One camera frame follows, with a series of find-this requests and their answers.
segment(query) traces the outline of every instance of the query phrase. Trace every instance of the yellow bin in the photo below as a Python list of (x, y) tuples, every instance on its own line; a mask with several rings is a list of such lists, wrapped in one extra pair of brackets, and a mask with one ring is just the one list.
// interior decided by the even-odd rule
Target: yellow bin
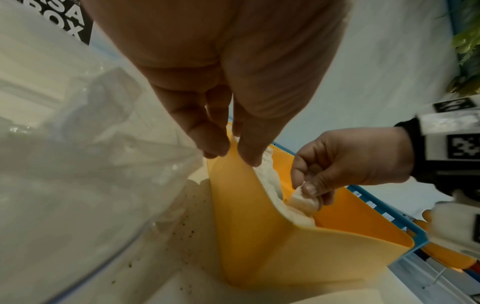
[[(315, 215), (316, 228), (298, 227), (270, 201), (254, 170), (231, 140), (226, 157), (209, 160), (221, 265), (237, 286), (295, 285), (364, 279), (382, 271), (414, 241), (345, 188)], [(272, 146), (284, 198), (293, 192), (293, 156)]]

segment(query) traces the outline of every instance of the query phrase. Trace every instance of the black label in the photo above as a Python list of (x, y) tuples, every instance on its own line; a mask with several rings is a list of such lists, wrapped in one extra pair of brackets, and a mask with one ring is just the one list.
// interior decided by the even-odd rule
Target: black label
[(68, 34), (85, 44), (90, 43), (94, 22), (79, 0), (17, 0), (25, 7), (39, 12)]
[(475, 215), (475, 225), (473, 226), (473, 241), (480, 243), (480, 214)]
[(480, 159), (480, 134), (447, 135), (449, 159)]
[(470, 98), (449, 100), (449, 101), (437, 102), (436, 104), (433, 104), (433, 108), (437, 113), (471, 109), (471, 108), (475, 108), (476, 106), (477, 105)]

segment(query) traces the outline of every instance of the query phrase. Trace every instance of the blue edge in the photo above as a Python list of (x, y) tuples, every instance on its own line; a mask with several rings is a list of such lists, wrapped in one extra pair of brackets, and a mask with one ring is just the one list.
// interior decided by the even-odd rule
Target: blue edge
[[(279, 145), (278, 143), (274, 142), (273, 145), (279, 149), (284, 150), (285, 152), (291, 155), (295, 155), (295, 153), (285, 148), (284, 146)], [(359, 199), (361, 199), (365, 203), (375, 204), (376, 207), (373, 209), (376, 212), (380, 213), (383, 216), (386, 216), (386, 214), (390, 215), (393, 218), (391, 222), (395, 224), (395, 226), (397, 226), (398, 228), (402, 230), (409, 229), (416, 234), (416, 236), (413, 237), (413, 241), (415, 242), (415, 245), (403, 256), (414, 252), (415, 250), (425, 246), (429, 242), (427, 238), (427, 233), (425, 232), (425, 230), (418, 227), (416, 224), (411, 222), (408, 218), (404, 217), (401, 213), (399, 213), (398, 211), (390, 207), (388, 204), (382, 202), (381, 200), (379, 200), (378, 198), (370, 194), (368, 191), (366, 191), (362, 187), (356, 186), (356, 185), (350, 185), (347, 187), (347, 189), (350, 190), (350, 192), (355, 194)]]

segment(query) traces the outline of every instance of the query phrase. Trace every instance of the hand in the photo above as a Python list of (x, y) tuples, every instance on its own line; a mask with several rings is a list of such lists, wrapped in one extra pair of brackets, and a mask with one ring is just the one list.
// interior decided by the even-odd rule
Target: hand
[(82, 0), (209, 158), (262, 153), (309, 102), (340, 44), (347, 0)]
[(401, 127), (328, 131), (303, 146), (291, 169), (292, 186), (330, 205), (334, 190), (347, 185), (402, 183), (415, 155)]

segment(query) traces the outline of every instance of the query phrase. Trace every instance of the clear plastic bag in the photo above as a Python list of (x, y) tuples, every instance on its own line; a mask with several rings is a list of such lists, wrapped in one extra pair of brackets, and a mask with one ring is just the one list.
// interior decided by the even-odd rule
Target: clear plastic bag
[[(48, 108), (32, 124), (20, 124), (21, 115), (0, 120), (0, 302), (93, 302), (102, 285), (99, 274), (115, 271), (110, 266), (153, 223), (162, 223), (156, 233), (164, 237), (156, 241), (166, 241), (182, 214), (172, 202), (202, 165), (202, 154), (173, 140), (162, 144), (140, 136), (154, 127), (142, 117), (145, 90), (123, 69), (17, 4), (1, 0), (0, 19), (0, 62), (22, 59), (3, 48), (5, 41), (15, 43), (17, 52), (49, 60), (44, 47), (54, 42), (58, 70), (43, 66), (45, 79), (39, 81), (53, 74), (50, 80), (59, 79), (65, 71), (67, 78), (61, 94), (49, 95), (28, 81), (41, 72), (41, 63), (24, 66), (15, 77), (0, 69), (2, 102), (21, 97)], [(93, 280), (86, 295), (76, 295)]]

